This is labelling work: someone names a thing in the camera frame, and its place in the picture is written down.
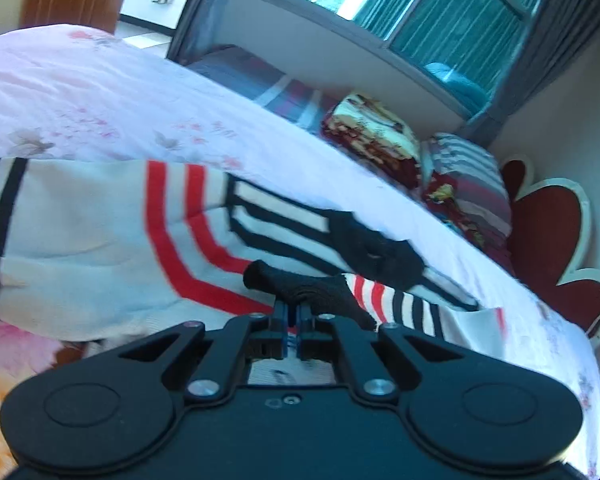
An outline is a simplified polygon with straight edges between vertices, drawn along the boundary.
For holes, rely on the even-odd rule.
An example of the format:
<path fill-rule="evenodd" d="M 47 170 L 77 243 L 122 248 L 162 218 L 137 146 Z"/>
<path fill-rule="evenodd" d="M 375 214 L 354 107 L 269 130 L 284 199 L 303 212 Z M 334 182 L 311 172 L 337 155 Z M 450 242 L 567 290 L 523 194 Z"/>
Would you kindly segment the grey curtain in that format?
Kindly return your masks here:
<path fill-rule="evenodd" d="M 458 132 L 482 146 L 557 79 L 600 31 L 600 0 L 539 0 L 513 63 L 489 103 Z"/>
<path fill-rule="evenodd" d="M 186 0 L 166 58 L 187 66 L 210 52 L 228 0 Z"/>

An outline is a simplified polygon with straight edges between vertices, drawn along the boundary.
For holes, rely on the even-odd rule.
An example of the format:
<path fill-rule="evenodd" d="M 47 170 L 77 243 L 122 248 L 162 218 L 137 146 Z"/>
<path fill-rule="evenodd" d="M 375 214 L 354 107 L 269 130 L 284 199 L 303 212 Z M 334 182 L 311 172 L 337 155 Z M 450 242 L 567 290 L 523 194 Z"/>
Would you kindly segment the folded yellow patterned blanket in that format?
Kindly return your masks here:
<path fill-rule="evenodd" d="M 380 101 L 360 92 L 350 93 L 324 117 L 321 134 L 407 190 L 420 187 L 420 141 L 411 127 Z"/>

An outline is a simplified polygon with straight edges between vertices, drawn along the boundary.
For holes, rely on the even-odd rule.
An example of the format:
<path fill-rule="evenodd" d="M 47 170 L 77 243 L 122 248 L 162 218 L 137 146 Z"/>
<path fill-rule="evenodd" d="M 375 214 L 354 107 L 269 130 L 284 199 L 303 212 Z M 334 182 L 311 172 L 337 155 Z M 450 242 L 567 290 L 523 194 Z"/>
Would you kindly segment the striped dinosaur knit sweater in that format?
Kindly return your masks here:
<path fill-rule="evenodd" d="M 505 353 L 501 310 L 349 211 L 198 165 L 0 158 L 0 321 L 91 341 L 219 328 L 276 299 Z"/>

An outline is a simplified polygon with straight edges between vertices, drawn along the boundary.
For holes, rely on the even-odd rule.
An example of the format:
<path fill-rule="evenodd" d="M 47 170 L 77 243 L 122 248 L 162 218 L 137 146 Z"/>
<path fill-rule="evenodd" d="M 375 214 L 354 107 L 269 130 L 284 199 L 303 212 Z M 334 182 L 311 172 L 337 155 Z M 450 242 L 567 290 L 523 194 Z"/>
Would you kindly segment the grey left curtain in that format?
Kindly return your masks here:
<path fill-rule="evenodd" d="M 228 0 L 186 0 L 166 58 L 187 66 L 210 52 Z"/>

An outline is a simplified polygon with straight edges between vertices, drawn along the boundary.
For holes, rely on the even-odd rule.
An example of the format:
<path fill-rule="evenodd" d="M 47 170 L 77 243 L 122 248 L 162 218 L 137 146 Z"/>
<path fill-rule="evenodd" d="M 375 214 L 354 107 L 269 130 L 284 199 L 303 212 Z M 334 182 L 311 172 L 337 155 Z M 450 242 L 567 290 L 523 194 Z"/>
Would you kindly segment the grey right curtain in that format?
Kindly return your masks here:
<path fill-rule="evenodd" d="M 539 0 L 513 63 L 489 103 L 458 132 L 482 146 L 557 79 L 600 31 L 600 0 Z"/>

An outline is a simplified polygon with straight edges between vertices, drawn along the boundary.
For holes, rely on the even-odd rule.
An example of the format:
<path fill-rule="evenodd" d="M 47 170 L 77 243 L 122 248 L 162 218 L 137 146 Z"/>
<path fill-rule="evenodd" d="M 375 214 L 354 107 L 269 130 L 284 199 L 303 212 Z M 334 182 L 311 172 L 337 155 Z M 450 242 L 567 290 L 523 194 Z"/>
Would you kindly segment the striped pillow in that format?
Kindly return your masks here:
<path fill-rule="evenodd" d="M 506 252 L 512 210 L 498 162 L 477 144 L 452 133 L 436 133 L 422 144 L 429 183 L 442 177 L 454 188 L 458 209 L 478 229 L 485 252 Z"/>

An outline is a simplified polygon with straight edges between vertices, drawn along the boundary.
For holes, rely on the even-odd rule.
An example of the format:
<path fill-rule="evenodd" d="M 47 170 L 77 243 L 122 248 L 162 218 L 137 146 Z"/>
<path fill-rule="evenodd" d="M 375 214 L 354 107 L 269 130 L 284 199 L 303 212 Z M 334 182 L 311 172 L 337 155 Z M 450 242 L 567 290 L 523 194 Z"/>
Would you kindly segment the large sliding window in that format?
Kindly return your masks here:
<path fill-rule="evenodd" d="M 486 106 L 538 0 L 270 0 L 440 87 L 467 115 Z"/>

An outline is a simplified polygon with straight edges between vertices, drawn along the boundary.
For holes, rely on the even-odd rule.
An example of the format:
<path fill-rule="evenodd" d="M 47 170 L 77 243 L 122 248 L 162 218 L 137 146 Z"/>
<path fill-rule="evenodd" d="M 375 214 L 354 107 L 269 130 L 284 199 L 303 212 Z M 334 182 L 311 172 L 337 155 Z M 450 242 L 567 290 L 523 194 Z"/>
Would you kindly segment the striped purple bed sheet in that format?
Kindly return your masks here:
<path fill-rule="evenodd" d="M 338 103 L 327 93 L 237 46 L 208 53 L 188 68 L 314 136 L 320 133 L 324 117 Z"/>

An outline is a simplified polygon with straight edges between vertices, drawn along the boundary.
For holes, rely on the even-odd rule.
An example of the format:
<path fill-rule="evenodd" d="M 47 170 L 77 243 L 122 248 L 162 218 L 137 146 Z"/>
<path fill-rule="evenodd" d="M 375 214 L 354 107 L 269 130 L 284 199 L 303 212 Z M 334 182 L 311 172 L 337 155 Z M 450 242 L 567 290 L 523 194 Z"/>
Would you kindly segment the red heart-shaped headboard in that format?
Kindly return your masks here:
<path fill-rule="evenodd" d="M 508 249 L 519 281 L 600 348 L 600 270 L 584 260 L 593 234 L 591 201 L 566 178 L 538 180 L 526 155 L 501 163 L 512 210 Z"/>

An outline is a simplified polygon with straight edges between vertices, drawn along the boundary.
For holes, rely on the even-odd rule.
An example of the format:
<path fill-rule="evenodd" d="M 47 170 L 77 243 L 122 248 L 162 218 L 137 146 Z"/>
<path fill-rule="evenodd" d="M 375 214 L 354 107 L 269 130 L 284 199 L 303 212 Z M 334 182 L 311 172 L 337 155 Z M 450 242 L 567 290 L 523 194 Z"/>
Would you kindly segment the white floral bed quilt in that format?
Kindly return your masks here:
<path fill-rule="evenodd" d="M 591 344 L 497 263 L 336 148 L 191 70 L 81 26 L 0 36 L 0 158 L 204 166 L 407 240 L 503 313 L 502 358 L 564 382 L 584 425 L 568 462 L 600 477 L 600 370 Z M 0 403 L 65 341 L 0 321 Z M 14 459 L 0 433 L 0 477 Z"/>

